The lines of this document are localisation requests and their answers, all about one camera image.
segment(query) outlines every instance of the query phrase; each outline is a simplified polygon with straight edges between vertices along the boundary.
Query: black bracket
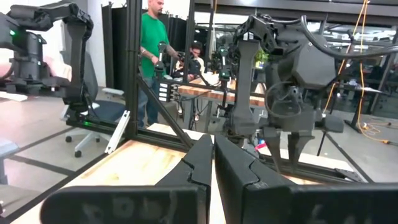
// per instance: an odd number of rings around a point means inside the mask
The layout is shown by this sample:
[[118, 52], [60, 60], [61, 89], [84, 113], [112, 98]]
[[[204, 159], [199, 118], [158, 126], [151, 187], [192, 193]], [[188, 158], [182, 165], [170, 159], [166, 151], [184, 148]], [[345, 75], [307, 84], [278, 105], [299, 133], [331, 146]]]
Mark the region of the black bracket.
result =
[[342, 177], [345, 177], [349, 180], [352, 180], [352, 181], [358, 182], [358, 183], [364, 183], [363, 179], [357, 173], [355, 173], [353, 171], [348, 171], [348, 170], [343, 170], [343, 169], [338, 169], [338, 168], [335, 168], [335, 171]]

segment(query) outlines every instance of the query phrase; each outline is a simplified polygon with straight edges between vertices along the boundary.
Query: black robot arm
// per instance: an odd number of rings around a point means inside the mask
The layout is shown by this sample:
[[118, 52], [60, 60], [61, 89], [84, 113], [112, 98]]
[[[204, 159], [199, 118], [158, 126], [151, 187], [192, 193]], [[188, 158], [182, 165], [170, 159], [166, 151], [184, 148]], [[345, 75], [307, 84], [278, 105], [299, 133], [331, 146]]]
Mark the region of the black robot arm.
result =
[[[48, 31], [59, 20], [67, 25], [72, 38], [71, 80], [50, 76], [43, 61], [46, 41], [41, 35], [28, 31]], [[11, 59], [14, 74], [11, 82], [7, 83], [7, 92], [61, 97], [65, 104], [86, 111], [83, 68], [86, 42], [94, 27], [87, 13], [77, 4], [65, 1], [38, 7], [13, 5], [7, 15], [0, 14], [0, 26], [0, 48], [14, 51]]]

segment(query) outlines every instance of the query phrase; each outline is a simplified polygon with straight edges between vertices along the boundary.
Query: wooden table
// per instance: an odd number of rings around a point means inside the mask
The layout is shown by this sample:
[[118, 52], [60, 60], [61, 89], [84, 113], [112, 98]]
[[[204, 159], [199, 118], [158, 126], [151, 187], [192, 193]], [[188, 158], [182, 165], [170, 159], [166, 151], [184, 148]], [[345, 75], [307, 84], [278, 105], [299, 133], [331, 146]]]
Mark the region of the wooden table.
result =
[[[174, 133], [169, 126], [163, 124], [154, 124], [148, 129], [168, 134]], [[203, 135], [203, 133], [195, 131], [186, 131], [186, 133], [192, 139], [200, 139]], [[170, 149], [129, 141], [82, 173], [82, 175], [69, 182], [65, 187], [77, 185], [154, 185], [172, 170], [184, 155], [184, 153]], [[341, 169], [346, 169], [348, 166], [347, 163], [342, 161], [307, 154], [302, 154], [300, 161]], [[298, 184], [316, 184], [297, 178], [290, 179]], [[211, 186], [210, 223], [225, 223], [214, 164]], [[40, 207], [41, 203], [23, 214], [12, 224], [39, 224]]]
[[[218, 75], [205, 75], [205, 79], [208, 80], [207, 77], [211, 76], [218, 76]], [[190, 83], [192, 84], [199, 84], [199, 85], [205, 85], [203, 80], [201, 78], [197, 78], [196, 80], [191, 81]], [[231, 80], [231, 83], [229, 84], [228, 88], [235, 90], [236, 87], [236, 80]], [[262, 90], [261, 84], [257, 85], [256, 90], [254, 91], [255, 93], [261, 93], [263, 94], [264, 91]], [[191, 86], [180, 86], [178, 88], [178, 93], [181, 96], [185, 96], [187, 98], [196, 98], [197, 96], [200, 97], [202, 101], [202, 106], [206, 106], [206, 125], [205, 125], [205, 133], [208, 132], [207, 128], [210, 123], [210, 116], [211, 116], [211, 109], [213, 106], [212, 102], [217, 102], [221, 103], [223, 101], [223, 92], [221, 91], [211, 91], [207, 90], [204, 88], [198, 88], [198, 87], [191, 87]], [[228, 93], [226, 97], [226, 102], [228, 104], [234, 104], [235, 102], [235, 94], [234, 93]], [[182, 128], [184, 129], [189, 129], [189, 120], [190, 118], [193, 117], [193, 111], [191, 110], [193, 102], [192, 100], [185, 100], [184, 102], [184, 108], [185, 108], [185, 114], [184, 114], [184, 125]], [[250, 105], [252, 108], [254, 108], [253, 116], [254, 120], [257, 121], [260, 117], [260, 114], [264, 110], [264, 98], [263, 97], [256, 97], [256, 96], [251, 96], [250, 97]]]

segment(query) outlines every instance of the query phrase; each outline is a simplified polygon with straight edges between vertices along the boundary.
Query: man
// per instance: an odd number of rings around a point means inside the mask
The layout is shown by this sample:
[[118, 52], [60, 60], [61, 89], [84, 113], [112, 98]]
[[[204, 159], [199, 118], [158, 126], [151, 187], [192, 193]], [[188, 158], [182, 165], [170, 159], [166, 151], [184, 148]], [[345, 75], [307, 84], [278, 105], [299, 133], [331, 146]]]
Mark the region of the man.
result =
[[[191, 45], [190, 51], [191, 51], [191, 54], [193, 55], [193, 59], [196, 60], [199, 63], [199, 65], [200, 65], [200, 73], [204, 74], [204, 72], [205, 72], [205, 62], [203, 61], [202, 58], [199, 57], [200, 53], [201, 53], [201, 49], [202, 49], [202, 44], [200, 42], [198, 42], [198, 41], [194, 41], [192, 43], [192, 45]], [[176, 72], [177, 71], [183, 71], [183, 66], [184, 66], [184, 64], [178, 61], [175, 64]], [[197, 78], [195, 74], [192, 74], [192, 73], [188, 74], [188, 81], [189, 82], [194, 80], [195, 78]]]
[[[159, 84], [155, 81], [154, 65], [159, 61], [158, 44], [164, 41], [167, 44], [166, 52], [178, 59], [178, 53], [169, 45], [166, 28], [159, 20], [163, 5], [164, 0], [148, 0], [148, 12], [142, 15], [141, 22], [141, 55], [143, 56], [141, 60], [143, 74], [141, 75], [156, 95], [159, 95]], [[145, 112], [147, 113], [147, 126], [158, 123], [158, 112], [154, 102], [148, 100], [143, 90], [139, 90], [138, 97], [138, 126], [144, 127]]]

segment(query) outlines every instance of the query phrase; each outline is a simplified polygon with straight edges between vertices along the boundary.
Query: jeans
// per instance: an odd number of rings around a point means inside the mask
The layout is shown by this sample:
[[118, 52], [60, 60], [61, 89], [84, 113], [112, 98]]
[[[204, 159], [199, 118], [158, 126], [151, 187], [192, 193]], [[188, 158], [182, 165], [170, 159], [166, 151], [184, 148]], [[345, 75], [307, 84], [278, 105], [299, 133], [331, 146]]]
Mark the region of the jeans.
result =
[[[149, 88], [155, 93], [156, 97], [159, 98], [159, 84], [153, 78], [144, 78]], [[138, 95], [138, 127], [144, 127], [145, 112], [147, 113], [147, 124], [150, 126], [154, 123], [158, 123], [157, 120], [157, 109], [155, 102], [148, 99], [148, 96], [140, 88]]]

